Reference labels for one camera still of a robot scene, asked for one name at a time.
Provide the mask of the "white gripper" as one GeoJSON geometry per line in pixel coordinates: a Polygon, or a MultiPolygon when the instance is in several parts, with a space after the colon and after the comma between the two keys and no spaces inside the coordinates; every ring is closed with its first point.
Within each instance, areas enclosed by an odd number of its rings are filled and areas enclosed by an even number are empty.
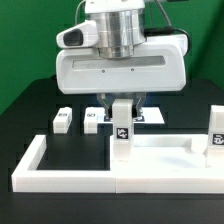
{"type": "Polygon", "coordinates": [[[56,41],[61,48],[56,58],[59,89],[65,94],[98,93],[107,119],[112,118],[113,101],[106,93],[135,92],[132,115],[141,117],[145,92],[179,91],[186,84],[184,34],[149,37],[134,47],[131,57],[112,59],[100,56],[99,32],[91,20],[59,33],[56,41]]]}

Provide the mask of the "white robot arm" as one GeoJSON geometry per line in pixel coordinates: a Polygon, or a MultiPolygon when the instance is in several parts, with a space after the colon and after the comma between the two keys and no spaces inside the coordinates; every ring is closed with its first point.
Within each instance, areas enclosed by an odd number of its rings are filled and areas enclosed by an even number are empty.
{"type": "Polygon", "coordinates": [[[113,113],[109,95],[133,101],[139,117],[148,92],[179,91],[186,84],[186,33],[168,25],[147,29],[147,0],[85,0],[86,20],[56,37],[58,88],[65,94],[95,94],[113,113]]]}

